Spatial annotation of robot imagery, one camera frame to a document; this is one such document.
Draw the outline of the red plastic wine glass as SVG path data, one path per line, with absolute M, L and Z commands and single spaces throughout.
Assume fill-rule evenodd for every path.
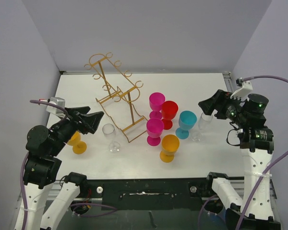
M 169 130 L 172 128 L 172 120 L 175 118 L 178 112 L 178 105 L 174 101 L 165 101 L 161 108 L 162 119 L 164 129 Z

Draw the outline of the pink plastic wine glass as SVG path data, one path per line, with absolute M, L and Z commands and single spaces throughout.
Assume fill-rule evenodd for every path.
M 166 98 L 164 94 L 160 92 L 154 92 L 149 96 L 149 105 L 152 111 L 149 114 L 150 119 L 157 118 L 162 119 L 161 109 Z
M 164 130 L 164 123 L 158 118 L 151 118 L 146 123 L 148 133 L 147 143 L 150 146 L 157 146 L 161 142 L 161 134 Z

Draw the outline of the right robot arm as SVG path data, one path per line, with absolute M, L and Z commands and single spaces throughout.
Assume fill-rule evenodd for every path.
M 269 100 L 251 93 L 245 101 L 232 93 L 217 90 L 209 99 L 198 103 L 205 115 L 230 120 L 238 133 L 238 145 L 244 169 L 244 190 L 240 197 L 224 173 L 210 172 L 204 184 L 205 192 L 218 196 L 226 210 L 225 223 L 229 230 L 279 230 L 270 199 L 268 166 L 274 151 L 274 134 L 266 125 L 264 110 Z

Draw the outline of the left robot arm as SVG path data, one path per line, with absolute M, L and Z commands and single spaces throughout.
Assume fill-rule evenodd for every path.
M 71 172 L 55 200 L 45 209 L 61 165 L 58 154 L 76 132 L 94 134 L 104 116 L 102 111 L 89 111 L 88 106 L 64 108 L 64 117 L 51 127 L 38 125 L 27 133 L 28 153 L 20 173 L 22 202 L 16 230 L 55 230 L 72 201 L 86 195 L 87 177 Z

